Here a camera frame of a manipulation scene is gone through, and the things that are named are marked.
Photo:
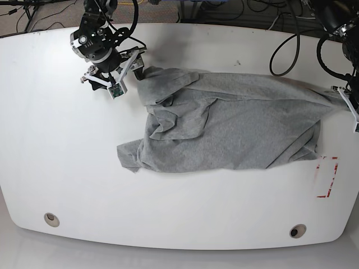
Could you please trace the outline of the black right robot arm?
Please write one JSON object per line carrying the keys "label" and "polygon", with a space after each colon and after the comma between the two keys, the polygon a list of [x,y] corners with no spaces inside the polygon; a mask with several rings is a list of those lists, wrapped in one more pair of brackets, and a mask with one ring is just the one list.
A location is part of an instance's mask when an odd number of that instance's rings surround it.
{"label": "black right robot arm", "polygon": [[107,90],[112,99],[127,92],[124,78],[129,71],[137,80],[144,78],[142,54],[147,47],[132,36],[139,18],[138,2],[132,4],[134,17],[131,26],[116,28],[111,18],[118,6],[117,1],[85,1],[79,29],[70,36],[73,52],[91,63],[81,77],[81,83],[88,81],[94,91]]}

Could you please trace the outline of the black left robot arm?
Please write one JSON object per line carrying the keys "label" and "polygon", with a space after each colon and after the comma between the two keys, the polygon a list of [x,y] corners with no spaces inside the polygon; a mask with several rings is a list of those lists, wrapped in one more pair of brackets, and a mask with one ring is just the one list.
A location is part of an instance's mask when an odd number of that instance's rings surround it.
{"label": "black left robot arm", "polygon": [[[358,132],[358,1],[304,1],[314,17],[326,31],[317,44],[316,55],[322,69],[331,76],[347,83],[346,88],[339,89],[339,94],[346,102],[355,123],[354,132]],[[342,43],[344,56],[351,62],[351,74],[341,74],[330,70],[321,57],[321,49],[330,37],[336,37]]]}

